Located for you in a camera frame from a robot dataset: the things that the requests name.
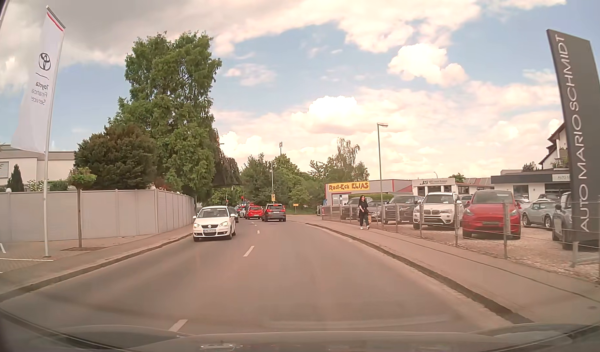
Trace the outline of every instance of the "asphalt road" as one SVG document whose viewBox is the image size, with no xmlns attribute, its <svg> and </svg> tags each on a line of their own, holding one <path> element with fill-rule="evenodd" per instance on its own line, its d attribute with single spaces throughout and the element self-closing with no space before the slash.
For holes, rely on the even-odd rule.
<svg viewBox="0 0 600 352">
<path fill-rule="evenodd" d="M 179 241 L 7 300 L 50 328 L 187 333 L 473 331 L 499 318 L 362 244 L 291 222 L 242 219 L 230 241 Z"/>
</svg>

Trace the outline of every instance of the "woman in black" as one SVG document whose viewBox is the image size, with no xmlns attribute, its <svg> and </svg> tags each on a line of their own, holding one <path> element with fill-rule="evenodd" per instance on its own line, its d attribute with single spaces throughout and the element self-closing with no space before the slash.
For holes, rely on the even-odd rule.
<svg viewBox="0 0 600 352">
<path fill-rule="evenodd" d="M 361 199 L 359 200 L 359 225 L 361 226 L 361 230 L 363 229 L 363 220 L 365 220 L 365 224 L 367 225 L 367 228 L 369 228 L 367 201 L 365 200 L 365 196 L 361 196 Z"/>
</svg>

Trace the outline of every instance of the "store sign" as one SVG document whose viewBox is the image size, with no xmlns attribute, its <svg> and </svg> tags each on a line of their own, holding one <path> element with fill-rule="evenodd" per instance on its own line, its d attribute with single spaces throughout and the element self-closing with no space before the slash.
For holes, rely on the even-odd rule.
<svg viewBox="0 0 600 352">
<path fill-rule="evenodd" d="M 353 191 L 353 190 L 368 190 L 369 181 L 361 182 L 343 182 L 343 183 L 329 183 L 329 192 L 341 192 L 341 191 Z"/>
<path fill-rule="evenodd" d="M 571 177 L 569 173 L 557 173 L 552 175 L 552 182 L 569 182 Z"/>
<path fill-rule="evenodd" d="M 413 187 L 424 187 L 434 185 L 456 185 L 456 181 L 453 178 L 413 180 Z"/>
<path fill-rule="evenodd" d="M 600 219 L 600 78 L 588 40 L 547 30 L 570 160 L 571 220 L 569 241 L 599 238 Z"/>
</svg>

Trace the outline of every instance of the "curb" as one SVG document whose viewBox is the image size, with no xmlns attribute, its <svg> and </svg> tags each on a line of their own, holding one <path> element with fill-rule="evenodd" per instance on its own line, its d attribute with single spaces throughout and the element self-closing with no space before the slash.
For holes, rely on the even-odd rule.
<svg viewBox="0 0 600 352">
<path fill-rule="evenodd" d="M 421 273 L 423 273 L 424 275 L 427 275 L 429 277 L 432 277 L 433 279 L 439 281 L 442 284 L 445 284 L 446 286 L 448 286 L 449 288 L 455 290 L 456 292 L 461 293 L 462 295 L 466 296 L 467 298 L 469 298 L 472 301 L 478 302 L 480 304 L 482 304 L 485 308 L 489 309 L 491 312 L 495 313 L 496 315 L 498 315 L 499 317 L 502 317 L 503 319 L 506 319 L 507 321 L 511 322 L 512 324 L 524 324 L 524 323 L 534 323 L 534 321 L 528 319 L 527 317 L 519 314 L 519 313 L 515 313 L 514 311 L 512 311 L 511 309 L 499 304 L 498 302 L 487 298 L 485 296 L 483 296 L 482 294 L 473 291 L 471 289 L 468 289 L 467 287 L 465 287 L 464 285 L 457 283 L 456 281 L 450 279 L 449 277 L 439 274 L 436 271 L 433 271 L 429 268 L 426 268 L 424 266 L 422 266 L 421 264 L 418 264 L 417 262 L 414 262 L 410 259 L 407 259 L 403 256 L 400 256 L 398 254 L 395 254 L 393 252 L 390 252 L 389 250 L 380 247 L 377 244 L 374 244 L 372 242 L 366 241 L 364 239 L 360 239 L 358 237 L 343 233 L 342 231 L 338 231 L 335 230 L 333 228 L 329 228 L 326 226 L 322 226 L 322 225 L 317 225 L 317 224 L 310 224 L 309 222 L 304 222 L 305 225 L 309 225 L 309 226 L 313 226 L 313 227 L 318 227 L 318 228 L 323 228 L 325 230 L 328 231 L 332 231 L 335 232 L 336 234 L 342 235 L 344 237 L 347 237 L 349 239 L 352 239 L 354 241 L 357 241 L 359 243 L 365 244 L 368 247 L 371 247 L 383 254 L 386 254 L 390 257 L 392 257 L 395 260 L 398 260 L 414 269 L 416 269 L 417 271 L 420 271 Z"/>
<path fill-rule="evenodd" d="M 49 277 L 48 279 L 43 279 L 36 283 L 25 284 L 22 287 L 18 287 L 13 290 L 10 290 L 10 291 L 0 293 L 0 302 L 10 300 L 11 298 L 14 298 L 17 296 L 22 296 L 25 293 L 33 292 L 33 291 L 36 291 L 38 289 L 44 288 L 44 287 L 52 285 L 52 284 L 60 283 L 61 281 L 65 281 L 65 280 L 71 279 L 73 277 L 87 274 L 88 272 L 92 272 L 92 271 L 100 269 L 100 268 L 105 268 L 109 265 L 119 263 L 126 259 L 131 259 L 133 257 L 137 257 L 141 254 L 145 254 L 145 253 L 154 251 L 155 249 L 159 249 L 159 248 L 165 247 L 166 245 L 178 242 L 189 236 L 191 236 L 191 233 L 168 240 L 168 241 L 165 241 L 165 242 L 162 242 L 160 244 L 153 245 L 152 247 L 141 248 L 141 249 L 136 250 L 135 252 L 129 252 L 127 254 L 124 254 L 124 255 L 121 255 L 118 257 L 106 259 L 105 261 L 103 261 L 101 263 L 97 263 L 97 264 L 93 264 L 93 265 L 86 266 L 83 268 L 79 268 L 74 271 L 65 272 L 63 274 L 58 274 L 57 276 Z"/>
</svg>

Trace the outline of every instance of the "toyota logo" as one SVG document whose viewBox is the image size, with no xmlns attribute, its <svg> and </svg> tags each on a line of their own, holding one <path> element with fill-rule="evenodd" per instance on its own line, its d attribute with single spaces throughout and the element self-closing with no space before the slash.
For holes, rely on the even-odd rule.
<svg viewBox="0 0 600 352">
<path fill-rule="evenodd" d="M 37 62 L 39 64 L 39 68 L 44 71 L 48 71 L 50 69 L 50 56 L 47 53 L 42 52 L 39 54 L 39 60 Z"/>
</svg>

